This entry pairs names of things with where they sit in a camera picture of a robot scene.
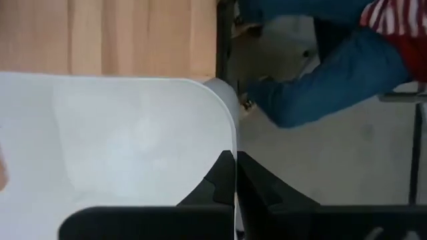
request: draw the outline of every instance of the red and white striped shirt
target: red and white striped shirt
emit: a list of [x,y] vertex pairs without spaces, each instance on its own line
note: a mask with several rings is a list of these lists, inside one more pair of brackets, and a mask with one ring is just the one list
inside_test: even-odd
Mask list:
[[427,0],[376,0],[360,24],[385,36],[417,81],[427,82]]

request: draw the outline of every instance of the blue jeans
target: blue jeans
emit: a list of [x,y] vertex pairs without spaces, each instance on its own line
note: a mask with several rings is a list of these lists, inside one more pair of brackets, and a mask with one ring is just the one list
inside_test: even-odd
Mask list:
[[[264,23],[279,15],[309,15],[357,27],[373,0],[240,0],[245,22]],[[290,82],[256,82],[249,98],[278,127],[316,121],[410,80],[397,50],[381,35],[357,28],[313,72]]]

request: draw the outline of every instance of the white surface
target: white surface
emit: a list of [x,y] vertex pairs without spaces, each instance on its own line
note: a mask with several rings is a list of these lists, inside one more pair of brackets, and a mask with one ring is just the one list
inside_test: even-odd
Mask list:
[[86,207],[179,203],[236,154],[233,118],[185,79],[0,73],[0,238],[55,239]]

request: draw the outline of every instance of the person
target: person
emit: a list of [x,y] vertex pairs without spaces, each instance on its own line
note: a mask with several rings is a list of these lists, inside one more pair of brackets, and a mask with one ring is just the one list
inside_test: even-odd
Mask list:
[[427,0],[238,0],[246,23],[309,15],[354,28],[293,81],[254,81],[249,100],[278,127],[316,121],[409,81],[427,82]]

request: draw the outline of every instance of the gray floor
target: gray floor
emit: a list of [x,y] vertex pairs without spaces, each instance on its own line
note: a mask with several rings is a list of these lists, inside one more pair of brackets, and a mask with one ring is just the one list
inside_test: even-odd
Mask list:
[[[303,44],[292,41],[296,35]],[[314,43],[311,19],[281,19],[261,39],[234,40],[230,75],[289,79]],[[413,122],[413,104],[376,97],[292,130],[277,129],[256,109],[240,123],[240,149],[321,204],[407,204]],[[427,173],[427,165],[422,169]],[[426,202],[427,185],[420,190]]]

